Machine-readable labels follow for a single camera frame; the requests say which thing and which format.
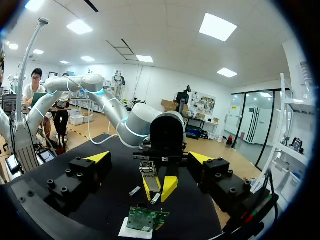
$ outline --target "circuit board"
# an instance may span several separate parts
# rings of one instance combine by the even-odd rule
[[[169,212],[150,211],[143,208],[131,207],[126,227],[144,232],[158,230],[165,223],[165,218],[169,214]]]

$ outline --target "metal rack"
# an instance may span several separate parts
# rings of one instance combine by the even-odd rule
[[[283,128],[283,121],[284,121],[285,115],[286,115],[286,136],[288,136],[288,134],[291,130],[292,121],[290,123],[288,121],[288,106],[292,109],[292,111],[294,113],[311,115],[311,114],[315,113],[315,110],[316,110],[315,104],[310,100],[286,98],[285,76],[283,73],[281,73],[280,77],[281,77],[281,92],[282,92],[281,114],[279,116],[277,128],[275,130],[276,132],[274,135],[274,145],[273,145],[273,148],[271,150],[269,158],[268,158],[259,178],[257,179],[255,184],[253,185],[253,188],[252,188],[253,192],[257,191],[260,188],[260,186],[263,184],[264,179],[265,179],[265,173],[266,173],[267,169],[269,169],[271,167],[272,161],[275,160],[275,158],[276,158],[276,154],[282,153],[282,154],[289,155],[293,159],[295,159],[296,161],[302,163],[304,166],[307,166],[309,163],[309,159],[305,155],[303,155],[303,154],[301,154],[301,153],[299,153],[299,152],[280,143],[281,130]],[[279,200],[277,203],[279,204],[280,208],[284,211],[287,208],[289,202],[281,195],[281,190],[276,189],[275,193],[277,195],[279,195]]]

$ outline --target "wooden floor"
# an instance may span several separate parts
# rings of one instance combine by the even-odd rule
[[[94,113],[93,114],[93,121],[90,123],[90,133],[91,137],[95,138],[102,133],[108,132],[108,126],[109,126],[109,120],[102,115],[101,113]],[[56,131],[55,126],[51,120],[51,139],[53,138],[53,133]],[[89,137],[89,131],[88,131],[88,124],[84,123],[78,126],[74,126],[69,124],[68,125],[68,135],[69,139],[67,142],[67,151],[85,143],[88,141],[88,139],[76,132]],[[115,128],[110,124],[110,130],[109,134],[113,135],[116,133]],[[236,174],[238,177],[244,179],[251,179],[251,178],[257,178],[260,175],[260,171],[255,168],[246,158],[244,158],[242,155],[240,155],[238,152],[233,150],[232,148],[226,148],[225,143],[219,143],[214,140],[205,140],[205,139],[191,139],[187,138],[187,148],[186,152],[196,152],[211,158],[218,158],[223,157],[225,160],[230,162],[230,169],[233,170],[234,174]],[[1,148],[2,145],[5,143],[4,139],[0,137],[0,144]],[[5,178],[8,179],[7,171],[5,166],[5,158],[7,158],[8,152],[2,152],[2,155],[0,155],[0,162],[2,165],[2,169],[0,169],[0,174],[5,176]],[[226,213],[223,213],[216,204],[216,212],[218,214],[221,227],[224,227],[229,220],[229,216]]]

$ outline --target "black work surface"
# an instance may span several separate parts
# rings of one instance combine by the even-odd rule
[[[100,135],[94,140],[100,142],[107,135]],[[5,185],[20,180],[34,179],[42,187],[47,188],[48,179],[56,179],[68,167],[68,162],[76,157],[90,157],[106,151],[111,152],[112,170],[104,180],[96,194],[90,194],[76,212],[68,217],[96,230],[103,231],[113,237],[118,236],[124,218],[129,215],[130,207],[137,207],[139,202],[148,203],[143,180],[139,171],[140,161],[133,159],[137,149],[125,147],[120,139],[114,137],[101,145],[90,141],[58,156],[56,159],[27,172],[23,176]],[[163,185],[165,169],[161,169],[159,177]],[[141,189],[132,197],[134,188]],[[211,197],[202,194],[187,168],[180,168],[177,189],[169,198],[156,205],[148,203],[148,209],[168,212],[165,224],[158,231],[153,231],[152,239],[210,239],[222,233],[220,222]]]

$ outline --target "person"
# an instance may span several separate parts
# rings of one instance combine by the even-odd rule
[[[46,89],[40,85],[40,81],[42,80],[42,70],[40,68],[36,68],[33,70],[31,74],[32,82],[27,84],[23,89],[23,97],[22,101],[27,104],[29,107],[32,105],[32,101],[34,99],[35,93],[45,93]],[[44,116],[44,132],[46,138],[51,142],[52,146],[55,148],[57,143],[55,141],[50,140],[50,132],[51,132],[51,123],[47,116]]]
[[[0,88],[2,87],[2,82],[4,81],[3,71],[0,70]]]
[[[69,74],[64,73],[62,76],[69,77]],[[61,108],[61,109],[68,108],[70,105],[70,100],[71,100],[71,92],[65,91],[60,97],[60,99],[58,100],[58,102],[56,103],[56,105],[58,108]],[[63,139],[66,136],[69,114],[67,111],[57,111],[57,112],[52,112],[52,117],[53,117],[53,122],[54,122],[56,132],[58,133],[58,136],[59,136],[59,143],[60,143],[60,136],[62,136]]]

